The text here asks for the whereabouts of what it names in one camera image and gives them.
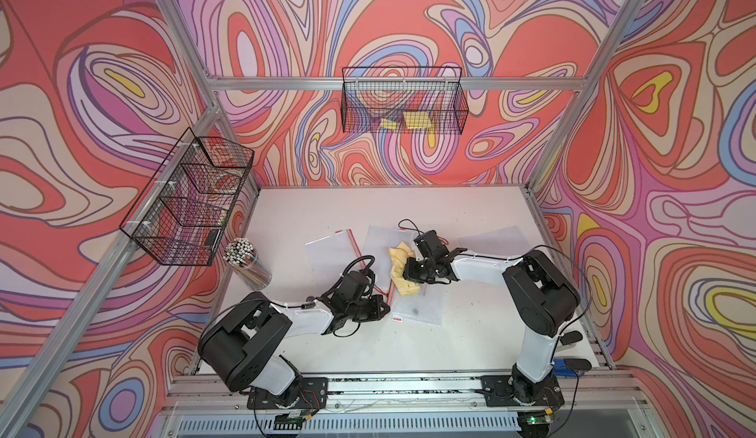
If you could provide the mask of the yellow microfiber cloth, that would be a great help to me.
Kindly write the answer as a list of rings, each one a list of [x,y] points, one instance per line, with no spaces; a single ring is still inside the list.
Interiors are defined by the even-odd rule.
[[[401,242],[396,248],[389,249],[389,256],[392,262],[390,276],[398,294],[400,296],[418,294],[421,291],[421,285],[408,281],[404,276],[408,262],[415,261],[415,251],[407,243]]]

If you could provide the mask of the clear mesh document bag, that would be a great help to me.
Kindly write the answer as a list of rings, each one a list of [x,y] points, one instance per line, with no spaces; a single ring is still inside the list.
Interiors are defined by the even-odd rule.
[[[363,255],[372,255],[375,261],[371,270],[375,274],[375,288],[389,294],[391,288],[391,269],[392,260],[389,249],[397,248],[402,242],[411,249],[415,249],[413,239],[417,233],[398,227],[376,227],[371,225],[368,228],[364,244],[361,246]]]
[[[317,292],[331,288],[354,259],[361,256],[350,229],[305,244]]]
[[[514,258],[527,253],[535,246],[519,227],[502,227],[480,235],[458,238],[460,247],[482,255]]]
[[[421,290],[409,296],[395,296],[391,304],[391,318],[397,322],[443,324],[445,290],[442,286],[421,285]]]

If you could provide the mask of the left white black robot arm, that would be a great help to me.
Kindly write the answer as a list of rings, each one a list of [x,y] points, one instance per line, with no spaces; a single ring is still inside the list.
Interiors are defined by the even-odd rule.
[[[278,398],[296,395],[301,373],[276,354],[283,340],[334,336],[350,322],[382,320],[391,307],[374,285],[375,275],[365,267],[344,272],[326,292],[300,304],[252,292],[203,332],[198,353],[232,393],[253,388]]]

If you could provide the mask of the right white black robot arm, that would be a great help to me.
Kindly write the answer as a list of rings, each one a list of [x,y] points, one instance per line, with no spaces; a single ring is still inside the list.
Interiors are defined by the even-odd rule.
[[[581,304],[581,296],[539,247],[514,257],[499,257],[449,249],[435,231],[415,238],[421,258],[410,258],[403,279],[438,285],[475,281],[505,286],[525,324],[523,347],[512,368],[512,382],[524,394],[533,393],[552,376],[560,337]]]

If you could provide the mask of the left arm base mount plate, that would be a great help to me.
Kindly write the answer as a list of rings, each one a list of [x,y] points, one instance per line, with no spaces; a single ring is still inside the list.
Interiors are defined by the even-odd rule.
[[[328,402],[329,379],[325,376],[295,379],[281,395],[252,388],[248,394],[248,410],[305,410],[314,412]]]

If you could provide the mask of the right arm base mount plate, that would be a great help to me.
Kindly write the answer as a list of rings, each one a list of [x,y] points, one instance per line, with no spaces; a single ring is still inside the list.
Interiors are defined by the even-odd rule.
[[[533,383],[525,376],[486,375],[480,378],[480,388],[476,393],[484,396],[490,408],[553,408],[558,410],[565,404],[556,377],[551,374],[539,383]]]

